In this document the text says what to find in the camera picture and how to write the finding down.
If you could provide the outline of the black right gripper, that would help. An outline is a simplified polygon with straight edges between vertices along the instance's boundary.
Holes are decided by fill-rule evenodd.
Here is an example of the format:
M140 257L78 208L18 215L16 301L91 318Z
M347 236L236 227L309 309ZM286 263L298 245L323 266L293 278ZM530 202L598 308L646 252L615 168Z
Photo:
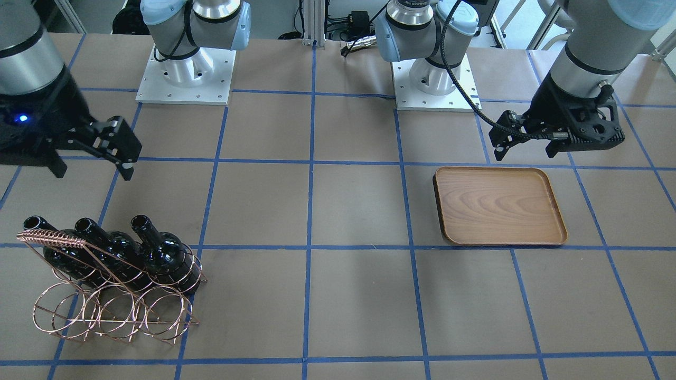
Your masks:
M142 143L123 117L97 122L67 67L43 89L2 95L2 164L47 167L63 178L58 149L82 150L115 164L131 180Z

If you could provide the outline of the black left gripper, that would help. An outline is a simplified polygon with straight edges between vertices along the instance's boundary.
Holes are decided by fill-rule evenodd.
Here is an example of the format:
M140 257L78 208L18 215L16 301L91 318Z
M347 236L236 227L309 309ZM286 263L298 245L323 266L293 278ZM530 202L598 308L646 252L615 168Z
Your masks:
M548 158L568 151L568 109L585 102L594 101L600 105L608 100L615 100L615 89L607 82L598 86L599 93L594 97L577 97L559 88L548 74L534 94L529 110L523 115L506 110L497 120L499 127L492 127L489 132L490 142L494 147L493 154L497 161L502 161L511 147L524 144L531 138L522 137L526 132L532 135L548 135L550 142L545 148Z

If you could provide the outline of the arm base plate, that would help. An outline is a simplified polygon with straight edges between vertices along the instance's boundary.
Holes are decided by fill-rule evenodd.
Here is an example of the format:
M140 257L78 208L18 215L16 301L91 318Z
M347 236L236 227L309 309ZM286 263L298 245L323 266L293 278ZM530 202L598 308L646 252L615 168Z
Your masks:
M139 103L226 106L236 51L201 48L190 58L166 60L156 49L138 87Z
M439 54L391 63L399 111L473 111L442 65Z

